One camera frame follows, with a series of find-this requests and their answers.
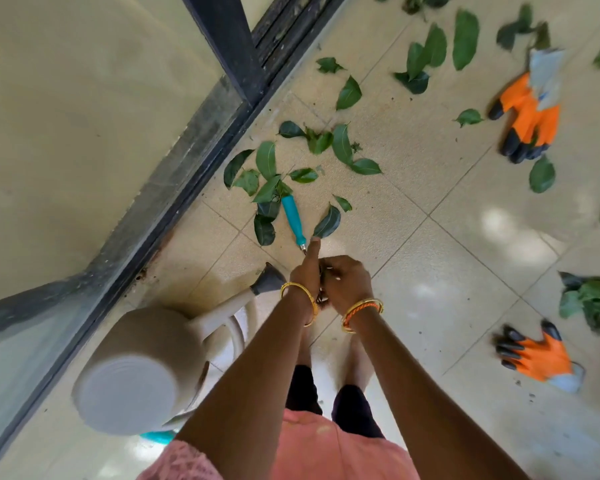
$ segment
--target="forearm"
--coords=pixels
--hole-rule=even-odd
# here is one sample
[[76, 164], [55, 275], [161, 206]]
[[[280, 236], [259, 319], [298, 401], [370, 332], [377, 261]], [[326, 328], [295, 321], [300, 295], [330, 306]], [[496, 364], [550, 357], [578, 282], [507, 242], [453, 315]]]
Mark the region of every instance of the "forearm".
[[528, 480], [528, 476], [429, 377], [380, 314], [366, 308], [360, 334], [422, 480]]
[[177, 435], [205, 453], [224, 480], [267, 478], [311, 316], [304, 291], [290, 289]]

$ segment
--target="person's right hand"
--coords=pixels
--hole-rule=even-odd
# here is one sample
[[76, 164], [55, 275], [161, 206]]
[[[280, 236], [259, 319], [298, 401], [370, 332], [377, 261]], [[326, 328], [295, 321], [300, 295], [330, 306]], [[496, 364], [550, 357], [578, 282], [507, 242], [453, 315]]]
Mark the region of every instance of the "person's right hand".
[[320, 266], [324, 269], [322, 288], [340, 315], [360, 300], [374, 297], [371, 275], [360, 261], [350, 256], [334, 256], [320, 259]]

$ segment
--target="bangle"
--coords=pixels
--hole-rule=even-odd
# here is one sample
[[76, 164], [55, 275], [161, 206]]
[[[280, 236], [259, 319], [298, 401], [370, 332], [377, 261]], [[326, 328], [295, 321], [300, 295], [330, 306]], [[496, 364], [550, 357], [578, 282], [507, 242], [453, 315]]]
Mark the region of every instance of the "bangle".
[[382, 313], [384, 311], [384, 305], [379, 299], [368, 298], [361, 300], [348, 309], [347, 313], [344, 314], [342, 318], [342, 330], [347, 333], [355, 333], [351, 327], [349, 327], [349, 322], [351, 321], [353, 315], [358, 313], [363, 308], [367, 308], [368, 306], [375, 307], [375, 309], [378, 310], [378, 313]]
[[304, 326], [307, 327], [307, 326], [313, 325], [313, 322], [315, 322], [315, 318], [318, 316], [318, 313], [320, 312], [320, 308], [318, 308], [318, 304], [313, 299], [313, 296], [311, 295], [311, 291], [307, 290], [307, 288], [305, 288], [304, 286], [302, 286], [300, 283], [294, 283], [293, 281], [289, 281], [289, 282], [283, 284], [282, 288], [280, 288], [280, 298], [283, 297], [283, 294], [284, 294], [285, 290], [287, 288], [289, 288], [289, 286], [297, 286], [301, 290], [304, 290], [304, 292], [306, 293], [306, 295], [311, 300], [311, 306], [313, 307], [313, 317], [311, 318], [311, 322], [305, 324]]

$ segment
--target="pink lace sleeve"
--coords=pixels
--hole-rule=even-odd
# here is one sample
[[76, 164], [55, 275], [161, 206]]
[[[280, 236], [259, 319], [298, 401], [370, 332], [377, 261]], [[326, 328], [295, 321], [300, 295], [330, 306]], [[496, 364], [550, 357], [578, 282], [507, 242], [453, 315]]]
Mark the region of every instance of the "pink lace sleeve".
[[172, 441], [137, 480], [223, 480], [206, 455], [183, 441]]

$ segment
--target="gold bangle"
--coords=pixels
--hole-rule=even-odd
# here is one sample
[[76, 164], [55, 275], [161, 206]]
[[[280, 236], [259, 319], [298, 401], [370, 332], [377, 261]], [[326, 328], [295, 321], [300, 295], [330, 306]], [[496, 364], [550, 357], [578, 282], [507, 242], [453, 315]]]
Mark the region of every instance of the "gold bangle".
[[360, 300], [359, 302], [354, 304], [352, 307], [350, 307], [347, 310], [347, 313], [345, 313], [344, 316], [342, 317], [342, 330], [347, 333], [355, 333], [351, 329], [351, 327], [349, 327], [349, 322], [351, 321], [351, 318], [353, 317], [353, 315], [355, 315], [360, 310], [362, 310], [368, 306], [375, 307], [378, 310], [378, 313], [384, 312], [384, 304], [379, 299], [367, 298], [367, 299]]
[[318, 316], [318, 313], [320, 313], [320, 308], [318, 308], [318, 304], [313, 299], [313, 296], [311, 295], [311, 291], [307, 290], [307, 288], [305, 288], [304, 286], [302, 286], [300, 283], [295, 283], [293, 281], [289, 281], [289, 282], [283, 284], [282, 288], [280, 288], [280, 298], [283, 297], [283, 294], [284, 294], [285, 290], [287, 288], [289, 288], [289, 286], [297, 286], [298, 288], [304, 290], [304, 292], [306, 293], [306, 295], [311, 300], [311, 306], [313, 307], [313, 317], [311, 318], [311, 322], [305, 324], [304, 326], [308, 327], [308, 326], [313, 325], [313, 322], [315, 322], [315, 318]]

